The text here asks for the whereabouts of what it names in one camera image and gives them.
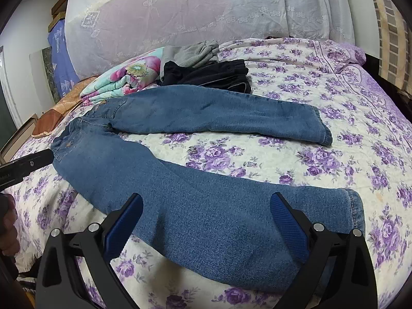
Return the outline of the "person's left hand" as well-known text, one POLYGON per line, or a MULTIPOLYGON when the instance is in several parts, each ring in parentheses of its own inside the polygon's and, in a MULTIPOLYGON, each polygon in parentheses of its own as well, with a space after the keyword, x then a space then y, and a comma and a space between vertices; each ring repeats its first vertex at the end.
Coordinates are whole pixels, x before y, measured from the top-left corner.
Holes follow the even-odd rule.
POLYGON ((5 232, 0 236, 0 247, 3 255, 14 257, 20 250, 18 232, 15 227, 18 215, 15 209, 15 200, 13 196, 5 194, 4 197, 8 201, 8 210, 1 219, 5 232))

